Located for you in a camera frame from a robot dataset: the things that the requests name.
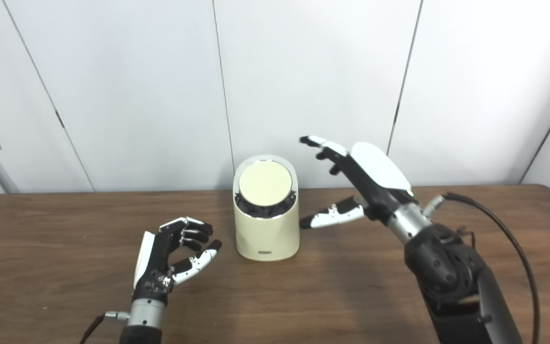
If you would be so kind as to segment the white and black left hand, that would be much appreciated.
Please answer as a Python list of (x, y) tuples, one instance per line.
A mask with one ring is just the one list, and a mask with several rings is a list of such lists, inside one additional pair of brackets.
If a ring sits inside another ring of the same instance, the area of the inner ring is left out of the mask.
[[(175, 286), (196, 276), (222, 248), (220, 240), (210, 240), (212, 225), (191, 217), (179, 217), (159, 227), (156, 233), (145, 232), (133, 279), (132, 302), (153, 299), (168, 304)], [(194, 255), (170, 264), (169, 257), (182, 247)]]

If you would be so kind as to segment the white and black right hand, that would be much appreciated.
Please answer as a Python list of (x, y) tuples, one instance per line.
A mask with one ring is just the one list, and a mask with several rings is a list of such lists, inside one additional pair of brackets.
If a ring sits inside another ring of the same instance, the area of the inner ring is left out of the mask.
[(358, 142), (346, 150), (338, 143), (314, 135), (300, 137), (299, 142), (318, 148), (316, 159), (331, 161), (329, 173), (343, 174), (360, 194), (302, 218), (301, 229), (344, 224), (361, 217), (388, 225), (397, 210), (415, 203), (408, 179), (375, 145)]

